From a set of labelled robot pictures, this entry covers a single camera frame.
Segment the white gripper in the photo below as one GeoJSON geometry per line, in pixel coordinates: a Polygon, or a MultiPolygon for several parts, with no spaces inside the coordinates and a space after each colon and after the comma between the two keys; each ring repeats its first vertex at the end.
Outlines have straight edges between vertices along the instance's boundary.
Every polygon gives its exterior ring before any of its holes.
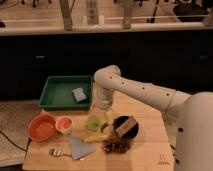
{"type": "MultiPolygon", "coordinates": [[[[102,87],[97,88],[96,105],[98,106],[97,107],[98,110],[104,111],[104,109],[108,109],[112,106],[113,94],[114,94],[114,91],[111,89],[105,89],[102,87]]],[[[112,109],[107,110],[105,112],[105,116],[106,116],[107,122],[109,124],[112,124],[114,120],[113,110],[112,109]]]]}

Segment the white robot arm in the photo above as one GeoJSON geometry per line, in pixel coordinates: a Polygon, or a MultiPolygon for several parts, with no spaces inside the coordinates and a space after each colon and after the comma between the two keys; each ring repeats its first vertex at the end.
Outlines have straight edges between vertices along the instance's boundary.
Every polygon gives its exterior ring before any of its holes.
{"type": "Polygon", "coordinates": [[[174,171],[213,171],[213,92],[191,95],[129,80],[116,65],[97,70],[94,81],[101,109],[112,106],[117,90],[177,121],[174,171]]]}

